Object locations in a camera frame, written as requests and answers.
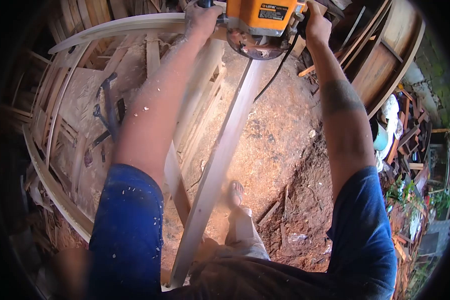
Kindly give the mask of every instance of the person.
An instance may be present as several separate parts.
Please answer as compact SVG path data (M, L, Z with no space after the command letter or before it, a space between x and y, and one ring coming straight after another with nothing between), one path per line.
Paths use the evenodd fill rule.
M360 98L328 46L331 24L308 2L306 46L320 82L323 130L330 159L333 241L326 273L270 261L242 206L243 187L230 185L225 247L194 264L190 285L161 292L163 196L160 185L190 69L222 9L189 3L183 40L145 81L128 108L98 205L89 249L91 299L390 299L396 255L375 167L372 132Z

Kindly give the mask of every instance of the blue shirt sleeve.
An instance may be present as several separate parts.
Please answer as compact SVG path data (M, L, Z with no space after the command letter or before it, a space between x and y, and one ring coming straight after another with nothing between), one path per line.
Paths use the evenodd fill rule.
M356 172L344 184L327 234L333 241L327 273L364 282L370 294L389 299L397 258L376 167Z
M130 165L110 167L90 238L89 298L160 293L162 215L162 191L150 176Z

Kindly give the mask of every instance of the foot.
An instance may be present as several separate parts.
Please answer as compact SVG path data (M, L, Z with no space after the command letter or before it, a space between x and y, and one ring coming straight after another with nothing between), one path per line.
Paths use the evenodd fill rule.
M244 195L243 185L236 180L232 181L230 183L230 186L228 187L228 199L227 199L227 205L230 208L230 210L233 210L234 208L239 207L242 204L243 195Z

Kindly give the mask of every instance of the leg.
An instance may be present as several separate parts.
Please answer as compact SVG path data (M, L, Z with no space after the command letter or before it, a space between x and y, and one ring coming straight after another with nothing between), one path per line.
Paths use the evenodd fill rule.
M228 206L231 209L228 234L221 255L244 255L270 260L264 243L255 229L252 210L240 205L243 199L243 186L238 181L230 183Z

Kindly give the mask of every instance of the concrete wall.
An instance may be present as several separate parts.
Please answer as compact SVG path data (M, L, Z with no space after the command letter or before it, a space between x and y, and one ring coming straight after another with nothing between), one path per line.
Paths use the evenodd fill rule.
M403 84L414 91L430 113L435 127L450 127L450 69L433 33L425 30L414 63L405 73Z

